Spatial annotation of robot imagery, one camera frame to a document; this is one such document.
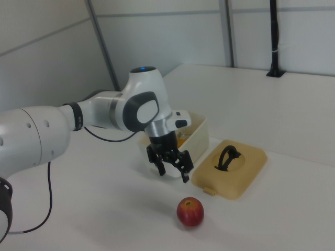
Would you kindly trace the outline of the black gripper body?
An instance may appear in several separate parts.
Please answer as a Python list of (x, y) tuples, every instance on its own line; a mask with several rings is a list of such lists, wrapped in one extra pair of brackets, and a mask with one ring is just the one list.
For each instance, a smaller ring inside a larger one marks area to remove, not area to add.
[(150, 145), (148, 146), (148, 156), (170, 156), (177, 157), (177, 137), (174, 131), (163, 136), (150, 136)]

